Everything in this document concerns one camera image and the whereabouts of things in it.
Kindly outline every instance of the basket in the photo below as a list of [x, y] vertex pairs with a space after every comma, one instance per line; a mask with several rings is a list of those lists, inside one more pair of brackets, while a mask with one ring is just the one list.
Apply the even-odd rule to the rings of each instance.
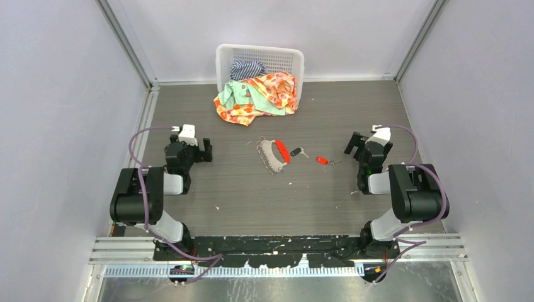
[[302, 94], [304, 78], [304, 55], [301, 51], [289, 48], [221, 44], [217, 47], [215, 65], [217, 69], [217, 89], [230, 81], [230, 69], [235, 61], [261, 62], [268, 74], [287, 71], [297, 80], [297, 101]]

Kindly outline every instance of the white wall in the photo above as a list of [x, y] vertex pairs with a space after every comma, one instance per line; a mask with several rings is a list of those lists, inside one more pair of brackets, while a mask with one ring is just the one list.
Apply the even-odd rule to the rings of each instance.
[[484, 301], [532, 301], [534, 3], [449, 1], [401, 82]]
[[299, 49], [308, 79], [393, 77], [433, 2], [111, 1], [160, 81], [215, 80], [223, 43]]
[[94, 1], [1, 1], [0, 41], [0, 301], [72, 302], [146, 91]]

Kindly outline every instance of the red key fob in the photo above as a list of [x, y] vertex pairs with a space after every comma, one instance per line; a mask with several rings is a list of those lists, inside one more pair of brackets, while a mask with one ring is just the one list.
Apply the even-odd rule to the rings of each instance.
[[320, 156], [317, 156], [317, 158], [315, 159], [318, 163], [320, 164], [323, 164], [323, 165], [327, 165], [328, 164], [328, 160], [327, 159], [324, 159]]

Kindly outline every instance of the cloth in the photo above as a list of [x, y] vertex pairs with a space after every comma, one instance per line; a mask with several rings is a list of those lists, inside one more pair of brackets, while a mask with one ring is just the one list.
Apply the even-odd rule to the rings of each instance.
[[265, 66], [261, 62], [235, 61], [230, 69], [230, 79], [240, 81], [265, 75]]
[[223, 120], [249, 126], [257, 116], [294, 114], [298, 109], [297, 82], [285, 71], [229, 81], [213, 101]]

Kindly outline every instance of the blue and white striped fabric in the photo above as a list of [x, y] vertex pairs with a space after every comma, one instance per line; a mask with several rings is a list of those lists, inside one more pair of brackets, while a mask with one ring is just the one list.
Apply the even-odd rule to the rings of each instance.
[[265, 66], [263, 66], [261, 62], [236, 61], [232, 64], [230, 79], [240, 81], [243, 79], [250, 79], [251, 77], [263, 76], [265, 74]]

